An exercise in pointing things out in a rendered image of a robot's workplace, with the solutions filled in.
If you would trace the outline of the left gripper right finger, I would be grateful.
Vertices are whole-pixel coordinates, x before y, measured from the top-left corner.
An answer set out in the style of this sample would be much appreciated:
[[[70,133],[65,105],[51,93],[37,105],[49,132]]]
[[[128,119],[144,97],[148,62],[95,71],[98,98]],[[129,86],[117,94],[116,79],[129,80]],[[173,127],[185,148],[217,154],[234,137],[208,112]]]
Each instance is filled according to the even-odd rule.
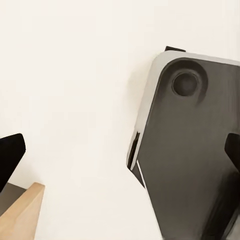
[[[235,167],[238,169],[240,173],[240,135],[235,133],[229,133],[224,151],[229,156]]]

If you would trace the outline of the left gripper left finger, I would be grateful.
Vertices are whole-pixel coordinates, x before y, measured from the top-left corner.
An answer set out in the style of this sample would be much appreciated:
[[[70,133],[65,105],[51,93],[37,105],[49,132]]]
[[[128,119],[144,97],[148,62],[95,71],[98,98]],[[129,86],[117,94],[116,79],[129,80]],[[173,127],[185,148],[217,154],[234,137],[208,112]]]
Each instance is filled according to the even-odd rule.
[[[0,138],[0,193],[26,152],[22,133]]]

